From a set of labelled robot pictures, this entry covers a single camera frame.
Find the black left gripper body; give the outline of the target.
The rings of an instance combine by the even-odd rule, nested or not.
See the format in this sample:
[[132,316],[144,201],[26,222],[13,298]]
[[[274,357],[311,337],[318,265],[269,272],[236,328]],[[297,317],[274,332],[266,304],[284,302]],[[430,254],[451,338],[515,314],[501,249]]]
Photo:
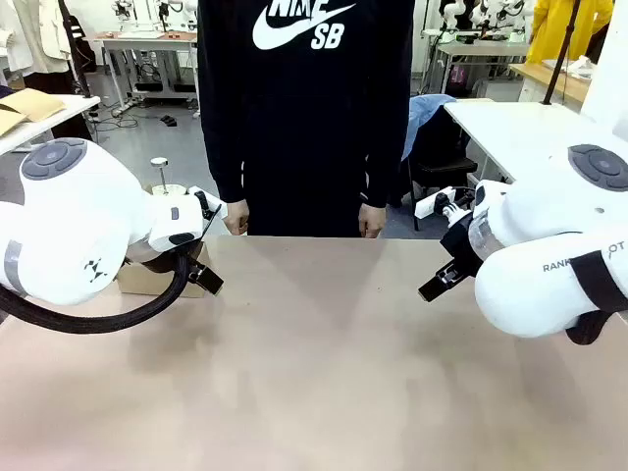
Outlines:
[[164,274],[177,268],[180,253],[189,257],[197,257],[198,241],[185,243],[166,252],[156,251],[146,240],[138,241],[128,248],[126,260],[130,263],[141,264],[153,273]]

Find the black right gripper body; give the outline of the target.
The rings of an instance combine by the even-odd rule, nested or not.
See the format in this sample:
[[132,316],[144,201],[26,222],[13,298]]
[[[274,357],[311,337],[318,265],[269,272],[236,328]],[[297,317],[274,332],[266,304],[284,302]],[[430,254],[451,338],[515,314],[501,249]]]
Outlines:
[[441,245],[452,257],[443,268],[443,275],[447,281],[474,278],[483,264],[483,260],[476,254],[469,240],[472,221],[471,214],[465,215],[453,224],[441,239]]

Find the brown cardboard cup carrier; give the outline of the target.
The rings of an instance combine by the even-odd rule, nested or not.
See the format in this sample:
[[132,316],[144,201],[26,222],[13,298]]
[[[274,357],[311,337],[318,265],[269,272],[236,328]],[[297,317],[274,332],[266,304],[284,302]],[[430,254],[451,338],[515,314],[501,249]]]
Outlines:
[[[205,242],[201,242],[200,248],[192,252],[197,255],[197,260],[205,265],[209,265],[210,257]],[[141,264],[126,265],[121,268],[117,275],[119,289],[122,293],[139,295],[159,295],[171,283],[174,272],[155,273]],[[205,289],[188,283],[181,294],[184,298],[202,298]]]

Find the person right forearm black sleeve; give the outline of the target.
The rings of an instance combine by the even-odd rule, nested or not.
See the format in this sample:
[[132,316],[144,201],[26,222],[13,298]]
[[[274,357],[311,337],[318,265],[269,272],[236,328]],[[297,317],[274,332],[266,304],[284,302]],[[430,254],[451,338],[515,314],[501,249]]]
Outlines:
[[210,173],[220,197],[227,203],[244,199],[242,158],[239,155],[236,125],[229,113],[201,109],[201,127]]

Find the person left hand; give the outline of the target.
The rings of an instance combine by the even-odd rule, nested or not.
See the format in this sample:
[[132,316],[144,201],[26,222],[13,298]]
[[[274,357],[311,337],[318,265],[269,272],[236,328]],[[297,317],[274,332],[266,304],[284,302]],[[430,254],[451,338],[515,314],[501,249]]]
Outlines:
[[385,208],[378,208],[363,203],[359,210],[359,231],[364,238],[377,238],[385,227],[387,212]]

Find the black chair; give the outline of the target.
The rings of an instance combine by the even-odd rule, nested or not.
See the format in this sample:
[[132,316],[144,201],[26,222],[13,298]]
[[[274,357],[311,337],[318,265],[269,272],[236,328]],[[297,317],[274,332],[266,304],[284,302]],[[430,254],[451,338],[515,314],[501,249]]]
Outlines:
[[410,202],[415,206],[430,188],[467,186],[468,176],[477,168],[478,164],[467,157],[456,157],[445,163],[425,163],[418,157],[407,157],[400,166],[400,181],[406,184],[404,194],[410,195]]

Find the white work table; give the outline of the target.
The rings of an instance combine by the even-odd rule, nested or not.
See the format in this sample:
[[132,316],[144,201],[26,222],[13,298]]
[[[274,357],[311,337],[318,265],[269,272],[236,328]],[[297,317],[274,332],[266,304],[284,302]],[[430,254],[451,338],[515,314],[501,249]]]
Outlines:
[[628,143],[559,105],[537,102],[458,100],[445,110],[469,135],[479,158],[479,180],[532,177],[550,156],[576,144],[595,144],[628,160]]

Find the blue cloth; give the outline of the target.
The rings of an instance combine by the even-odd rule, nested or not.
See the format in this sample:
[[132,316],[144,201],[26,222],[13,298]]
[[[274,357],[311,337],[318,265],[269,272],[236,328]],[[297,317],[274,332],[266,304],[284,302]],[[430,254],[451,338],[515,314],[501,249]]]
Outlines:
[[410,98],[406,138],[400,161],[409,156],[419,129],[426,125],[441,107],[455,101],[456,98],[447,94],[423,94]]

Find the white side table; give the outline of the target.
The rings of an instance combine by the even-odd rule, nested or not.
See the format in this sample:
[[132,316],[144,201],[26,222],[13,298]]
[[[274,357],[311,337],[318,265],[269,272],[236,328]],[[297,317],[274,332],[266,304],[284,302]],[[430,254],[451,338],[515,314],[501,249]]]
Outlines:
[[39,136],[45,135],[48,139],[51,139],[53,127],[65,123],[68,119],[85,112],[101,102],[99,96],[86,98],[81,95],[61,94],[57,95],[57,98],[63,101],[64,109],[41,122],[19,123],[3,136],[0,136],[0,156],[14,152]]

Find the person torso black hoodie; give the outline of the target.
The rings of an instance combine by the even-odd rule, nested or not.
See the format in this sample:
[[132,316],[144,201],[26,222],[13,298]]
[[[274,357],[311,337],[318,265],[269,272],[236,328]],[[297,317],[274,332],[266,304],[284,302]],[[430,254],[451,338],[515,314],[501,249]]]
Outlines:
[[199,104],[229,113],[248,236],[362,237],[367,122],[407,108],[416,0],[199,0]]

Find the grey background workbench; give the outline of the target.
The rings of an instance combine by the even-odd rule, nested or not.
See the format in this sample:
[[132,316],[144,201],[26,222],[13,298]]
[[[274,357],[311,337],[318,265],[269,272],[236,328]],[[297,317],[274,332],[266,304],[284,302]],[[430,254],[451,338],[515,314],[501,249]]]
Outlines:
[[506,74],[507,66],[523,63],[528,52],[525,41],[479,38],[473,31],[426,29],[421,37],[427,40],[421,95],[467,96],[478,80]]

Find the small brown cardboard sheet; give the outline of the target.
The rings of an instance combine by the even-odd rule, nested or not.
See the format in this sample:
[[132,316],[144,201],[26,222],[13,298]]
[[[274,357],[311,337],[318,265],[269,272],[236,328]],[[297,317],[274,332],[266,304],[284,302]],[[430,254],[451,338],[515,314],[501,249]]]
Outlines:
[[28,117],[22,113],[8,109],[0,109],[0,137],[27,121]]

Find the white background workbench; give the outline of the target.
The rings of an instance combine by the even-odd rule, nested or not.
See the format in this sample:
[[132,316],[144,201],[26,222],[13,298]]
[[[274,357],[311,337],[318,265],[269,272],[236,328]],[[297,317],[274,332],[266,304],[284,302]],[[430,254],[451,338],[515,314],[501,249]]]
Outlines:
[[92,40],[117,95],[117,115],[145,100],[198,103],[197,34],[188,31],[109,31]]

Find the black tripod pole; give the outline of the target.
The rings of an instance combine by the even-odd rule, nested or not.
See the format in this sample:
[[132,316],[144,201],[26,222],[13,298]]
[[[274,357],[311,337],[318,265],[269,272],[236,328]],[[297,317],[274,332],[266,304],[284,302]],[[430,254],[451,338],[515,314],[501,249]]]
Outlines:
[[573,31],[575,29],[575,24],[576,24],[576,20],[577,20],[577,16],[578,16],[578,12],[580,9],[580,4],[581,4],[581,0],[573,0],[573,7],[572,7],[572,12],[568,21],[568,24],[566,26],[565,29],[565,35],[561,44],[561,48],[558,54],[558,57],[556,59],[553,71],[551,73],[551,77],[549,80],[549,84],[546,90],[546,94],[544,99],[541,101],[542,105],[550,105],[551,102],[551,98],[553,96],[554,90],[555,90],[555,86],[557,84],[558,81],[558,76],[561,73],[561,69],[563,66],[563,62],[564,59],[567,55],[567,51],[571,42],[571,37],[573,34]]

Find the black stand pole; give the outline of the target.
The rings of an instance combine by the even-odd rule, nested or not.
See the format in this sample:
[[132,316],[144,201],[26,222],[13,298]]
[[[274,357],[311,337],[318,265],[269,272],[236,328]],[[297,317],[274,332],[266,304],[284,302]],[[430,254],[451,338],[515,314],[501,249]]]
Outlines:
[[73,69],[73,73],[75,76],[75,79],[78,83],[78,87],[80,89],[80,93],[83,95],[84,98],[91,98],[92,94],[90,92],[85,74],[82,70],[82,67],[79,63],[79,51],[77,49],[76,46],[76,42],[75,42],[75,38],[74,38],[74,34],[73,34],[73,30],[72,30],[72,23],[70,21],[70,15],[69,15],[69,11],[68,8],[65,4],[65,0],[57,0],[59,8],[60,8],[60,12],[62,15],[62,19],[63,19],[63,26],[65,28],[66,31],[66,35],[68,37],[69,40],[69,44],[70,44],[70,49],[71,49],[71,57],[72,57],[72,69]]

